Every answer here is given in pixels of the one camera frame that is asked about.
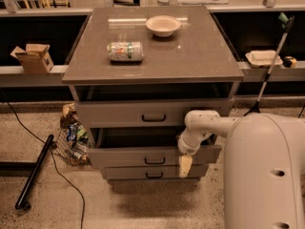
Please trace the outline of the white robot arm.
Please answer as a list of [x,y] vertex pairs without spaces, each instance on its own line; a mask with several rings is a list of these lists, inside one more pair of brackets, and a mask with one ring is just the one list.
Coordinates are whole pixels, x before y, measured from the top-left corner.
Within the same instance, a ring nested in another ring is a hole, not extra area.
[[251,113],[223,117],[190,111],[178,138],[179,175],[211,135],[226,139],[223,157],[225,229],[305,229],[301,176],[305,119]]

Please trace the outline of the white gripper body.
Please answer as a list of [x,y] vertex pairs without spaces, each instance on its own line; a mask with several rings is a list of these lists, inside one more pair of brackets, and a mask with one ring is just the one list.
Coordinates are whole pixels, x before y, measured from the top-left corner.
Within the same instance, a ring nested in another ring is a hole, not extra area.
[[206,138],[206,133],[185,129],[178,138],[177,146],[181,154],[193,156]]

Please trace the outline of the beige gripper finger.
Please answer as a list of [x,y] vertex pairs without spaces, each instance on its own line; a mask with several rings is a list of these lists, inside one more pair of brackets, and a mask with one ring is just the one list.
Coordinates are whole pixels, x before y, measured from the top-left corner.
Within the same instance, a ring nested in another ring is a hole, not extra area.
[[188,176],[193,164],[193,157],[183,155],[179,158],[179,176],[185,178]]

